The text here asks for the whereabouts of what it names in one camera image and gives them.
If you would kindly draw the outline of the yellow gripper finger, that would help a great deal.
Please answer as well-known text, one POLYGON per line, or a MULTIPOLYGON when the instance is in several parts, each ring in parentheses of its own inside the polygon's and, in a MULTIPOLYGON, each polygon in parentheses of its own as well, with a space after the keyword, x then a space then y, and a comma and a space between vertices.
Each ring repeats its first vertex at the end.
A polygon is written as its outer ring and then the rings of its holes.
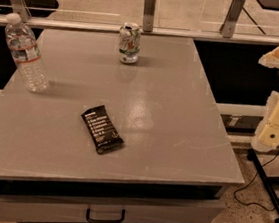
POLYGON ((272 91, 264 110, 264 118, 259 122, 251 140, 254 150, 268 152, 279 146, 279 93, 272 91))
POLYGON ((260 57, 258 63, 267 68, 279 68, 279 46, 260 57))

